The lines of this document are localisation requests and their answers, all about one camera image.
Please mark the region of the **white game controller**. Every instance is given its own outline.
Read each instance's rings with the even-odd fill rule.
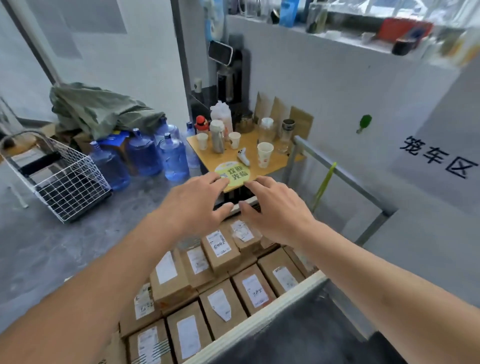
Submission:
[[[250,166],[250,161],[248,160],[247,158],[247,155],[246,155],[246,151],[247,151],[247,148],[242,148],[240,149],[238,152],[237,152],[237,157],[238,159],[240,159],[242,161],[242,163],[244,165],[246,165],[247,167]]]

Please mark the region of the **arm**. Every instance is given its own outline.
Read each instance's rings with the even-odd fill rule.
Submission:
[[[0,363],[91,364],[163,255],[229,214],[232,203],[213,211],[228,184],[218,178],[209,173],[173,188],[120,243],[13,323],[0,336]]]
[[[316,221],[283,183],[259,177],[245,185],[256,194],[262,213],[241,203],[244,218],[271,240],[306,252],[407,362],[479,360],[479,309]]]

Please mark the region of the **left hand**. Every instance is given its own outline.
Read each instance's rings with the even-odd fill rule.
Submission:
[[[160,207],[152,212],[163,229],[169,229],[179,240],[191,236],[203,237],[218,229],[233,208],[227,202],[216,211],[215,201],[229,183],[215,172],[190,178],[180,186],[172,188]]]

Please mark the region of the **window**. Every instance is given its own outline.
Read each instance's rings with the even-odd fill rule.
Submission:
[[[331,11],[428,20],[464,27],[480,23],[480,0],[334,0]]]

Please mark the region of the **white paper cup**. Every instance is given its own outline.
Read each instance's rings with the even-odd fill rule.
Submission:
[[[262,142],[257,145],[258,149],[258,166],[260,168],[267,168],[270,163],[270,156],[273,152],[273,144]]]
[[[198,133],[197,134],[197,140],[198,140],[198,147],[200,150],[206,150],[207,149],[207,141],[208,141],[208,134],[206,133]]]
[[[241,134],[238,132],[232,132],[228,134],[228,137],[230,138],[230,146],[232,147],[232,149],[238,149]]]

